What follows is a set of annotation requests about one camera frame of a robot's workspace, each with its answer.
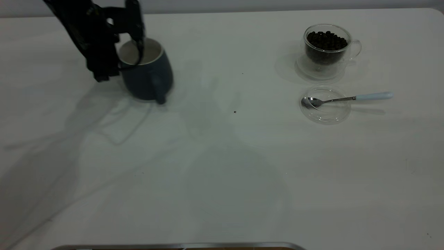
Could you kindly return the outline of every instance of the blue mug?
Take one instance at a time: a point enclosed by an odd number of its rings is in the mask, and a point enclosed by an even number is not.
[[[164,104],[166,94],[173,85],[173,71],[165,49],[151,38],[145,38],[143,58],[138,66],[122,71],[123,82],[128,91],[141,100],[155,100]],[[120,67],[134,66],[139,53],[132,41],[119,49]]]

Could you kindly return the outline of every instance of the spoon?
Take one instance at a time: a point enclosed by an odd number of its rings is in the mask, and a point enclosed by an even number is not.
[[[328,101],[321,101],[314,97],[304,97],[301,100],[301,103],[308,109],[315,107],[319,108],[321,105],[327,102],[334,102],[334,101],[370,101],[370,100],[384,100],[384,99],[390,99],[393,97],[393,92],[381,92],[381,93],[374,93],[374,94],[367,94],[367,95],[357,95],[354,97],[345,97],[345,98],[339,98],[339,99],[332,99]]]

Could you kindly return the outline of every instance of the white table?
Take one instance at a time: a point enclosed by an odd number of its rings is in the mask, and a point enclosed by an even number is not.
[[[444,16],[432,9],[146,15],[167,104],[95,83],[55,18],[0,20],[0,249],[291,242],[444,246]],[[363,51],[336,85],[393,91],[309,121],[293,64],[333,23]]]

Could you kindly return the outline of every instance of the mug handle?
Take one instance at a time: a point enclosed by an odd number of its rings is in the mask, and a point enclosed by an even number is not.
[[[154,98],[156,99],[157,104],[164,104],[167,100],[165,98],[165,91],[163,89],[162,80],[153,71],[148,73],[148,79],[151,86],[153,86]]]
[[[361,41],[359,40],[353,40],[352,45],[350,46],[351,52],[352,52],[352,56],[350,57],[350,60],[355,59],[355,57],[357,57],[359,55],[359,53],[362,50],[362,44]]]

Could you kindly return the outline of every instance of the clear glass dish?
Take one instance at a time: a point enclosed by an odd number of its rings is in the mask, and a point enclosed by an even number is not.
[[[308,98],[313,97],[322,101],[346,97],[344,92],[333,85],[316,85],[308,89],[299,98],[298,103],[302,113],[310,120],[320,124],[337,124],[350,114],[350,104],[348,101],[330,102],[315,108],[309,102]]]

